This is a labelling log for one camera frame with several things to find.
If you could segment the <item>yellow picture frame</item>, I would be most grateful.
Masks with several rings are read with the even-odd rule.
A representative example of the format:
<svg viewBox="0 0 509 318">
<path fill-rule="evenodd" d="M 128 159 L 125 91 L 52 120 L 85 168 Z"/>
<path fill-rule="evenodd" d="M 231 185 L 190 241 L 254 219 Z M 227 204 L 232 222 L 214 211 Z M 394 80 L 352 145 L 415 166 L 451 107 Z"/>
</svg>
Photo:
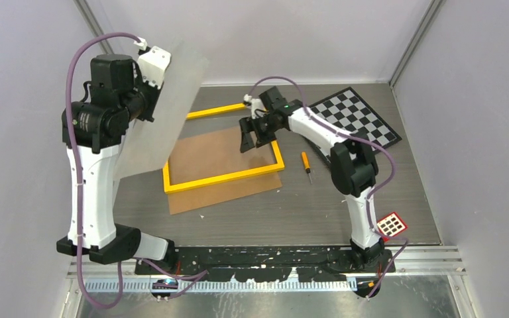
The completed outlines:
<svg viewBox="0 0 509 318">
<path fill-rule="evenodd" d="M 162 169 L 167 194 L 199 189 L 282 171 L 278 143 L 239 152 L 240 129 L 234 126 L 180 139 Z"/>
</svg>

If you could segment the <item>building and sky photo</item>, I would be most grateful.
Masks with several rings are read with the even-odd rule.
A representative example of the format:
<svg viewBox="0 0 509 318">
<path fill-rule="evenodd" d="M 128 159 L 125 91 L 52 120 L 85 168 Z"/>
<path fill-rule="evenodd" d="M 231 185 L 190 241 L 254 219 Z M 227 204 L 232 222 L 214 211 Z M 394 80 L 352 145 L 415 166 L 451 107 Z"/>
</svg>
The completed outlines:
<svg viewBox="0 0 509 318">
<path fill-rule="evenodd" d="M 164 167 L 208 69 L 208 59 L 187 42 L 176 40 L 165 50 L 172 58 L 152 114 L 154 121 L 133 125 L 116 163 L 114 180 Z"/>
</svg>

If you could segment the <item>orange handled screwdriver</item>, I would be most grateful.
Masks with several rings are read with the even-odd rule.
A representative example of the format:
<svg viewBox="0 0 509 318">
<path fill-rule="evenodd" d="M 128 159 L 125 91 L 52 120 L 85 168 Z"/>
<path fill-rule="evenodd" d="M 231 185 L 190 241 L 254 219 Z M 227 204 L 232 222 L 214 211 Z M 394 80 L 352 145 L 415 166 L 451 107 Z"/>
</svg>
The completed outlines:
<svg viewBox="0 0 509 318">
<path fill-rule="evenodd" d="M 310 162 L 308 160 L 308 156 L 307 156 L 306 152 L 301 152 L 301 159 L 302 159 L 302 163 L 304 165 L 304 170 L 305 170 L 306 174 L 308 175 L 310 184 L 312 184 L 313 181 L 312 181 L 312 176 L 311 176 L 311 166 L 310 166 Z"/>
</svg>

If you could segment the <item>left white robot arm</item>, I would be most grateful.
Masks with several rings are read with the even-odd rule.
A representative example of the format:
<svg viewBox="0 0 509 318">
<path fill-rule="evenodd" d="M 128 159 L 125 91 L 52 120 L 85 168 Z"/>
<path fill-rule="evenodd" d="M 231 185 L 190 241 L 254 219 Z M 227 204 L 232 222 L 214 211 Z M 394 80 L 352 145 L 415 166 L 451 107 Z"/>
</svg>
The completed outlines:
<svg viewBox="0 0 509 318">
<path fill-rule="evenodd" d="M 73 101 L 72 119 L 62 116 L 62 140 L 72 169 L 73 209 L 68 235 L 56 243 L 61 254 L 89 256 L 112 264 L 149 258 L 161 274 L 177 264 L 174 242 L 113 220 L 114 170 L 121 143 L 134 120 L 152 122 L 171 55 L 159 48 L 138 59 L 102 54 L 90 62 L 84 97 Z"/>
</svg>

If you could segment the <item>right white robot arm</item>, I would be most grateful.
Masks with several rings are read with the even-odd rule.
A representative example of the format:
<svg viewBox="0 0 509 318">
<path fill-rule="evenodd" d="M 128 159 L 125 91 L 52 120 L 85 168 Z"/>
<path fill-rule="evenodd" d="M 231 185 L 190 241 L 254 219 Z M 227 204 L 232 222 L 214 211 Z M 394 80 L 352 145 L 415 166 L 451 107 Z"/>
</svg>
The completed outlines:
<svg viewBox="0 0 509 318">
<path fill-rule="evenodd" d="M 349 210 L 353 266 L 361 272 L 370 271 L 384 251 L 384 239 L 371 215 L 371 192 L 378 174 L 371 142 L 325 121 L 300 100 L 287 101 L 277 87 L 257 98 L 244 95 L 243 105 L 251 115 L 239 121 L 242 153 L 275 141 L 276 131 L 286 129 L 311 141 L 329 157 L 331 180 L 345 196 Z"/>
</svg>

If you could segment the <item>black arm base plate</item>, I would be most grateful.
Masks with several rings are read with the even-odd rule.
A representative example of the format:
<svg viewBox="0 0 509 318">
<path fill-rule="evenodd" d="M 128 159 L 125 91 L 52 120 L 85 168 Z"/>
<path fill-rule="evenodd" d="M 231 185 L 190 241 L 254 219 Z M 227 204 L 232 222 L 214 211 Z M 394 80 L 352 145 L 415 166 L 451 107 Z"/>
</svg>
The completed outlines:
<svg viewBox="0 0 509 318">
<path fill-rule="evenodd" d="M 385 250 L 365 261 L 349 246 L 191 246 L 176 248 L 165 260 L 142 260 L 135 274 L 201 274 L 204 282 L 283 282 L 294 276 L 299 282 L 336 282 L 347 274 L 378 277 L 391 258 Z"/>
</svg>

